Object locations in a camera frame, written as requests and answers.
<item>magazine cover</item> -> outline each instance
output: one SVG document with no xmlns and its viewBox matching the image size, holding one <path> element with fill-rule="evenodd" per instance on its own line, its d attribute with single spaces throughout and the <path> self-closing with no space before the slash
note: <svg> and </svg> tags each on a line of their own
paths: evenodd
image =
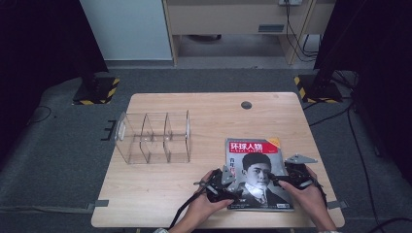
<svg viewBox="0 0 412 233">
<path fill-rule="evenodd" d="M 278 138 L 226 139 L 226 166 L 236 182 L 228 188 L 241 190 L 238 201 L 227 208 L 242 211 L 293 211 L 290 195 L 268 179 L 267 173 L 287 174 Z"/>
</svg>

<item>clear acrylic organizer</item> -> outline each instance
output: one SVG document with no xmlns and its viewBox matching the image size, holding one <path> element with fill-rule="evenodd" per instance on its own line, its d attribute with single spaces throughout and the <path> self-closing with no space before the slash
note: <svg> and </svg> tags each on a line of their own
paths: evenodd
<svg viewBox="0 0 412 233">
<path fill-rule="evenodd" d="M 122 113 L 115 140 L 124 161 L 185 163 L 190 159 L 189 111 L 183 113 Z"/>
</svg>

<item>right hand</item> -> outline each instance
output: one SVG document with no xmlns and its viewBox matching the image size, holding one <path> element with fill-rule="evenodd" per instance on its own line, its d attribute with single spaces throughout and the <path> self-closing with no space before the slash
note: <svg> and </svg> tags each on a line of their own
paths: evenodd
<svg viewBox="0 0 412 233">
<path fill-rule="evenodd" d="M 317 175 L 309 167 L 306 166 L 306 169 L 313 178 L 317 178 Z M 303 190 L 299 190 L 287 182 L 279 181 L 279 185 L 299 203 L 315 223 L 318 231 L 336 230 L 325 206 L 322 193 L 314 184 L 310 184 Z"/>
</svg>

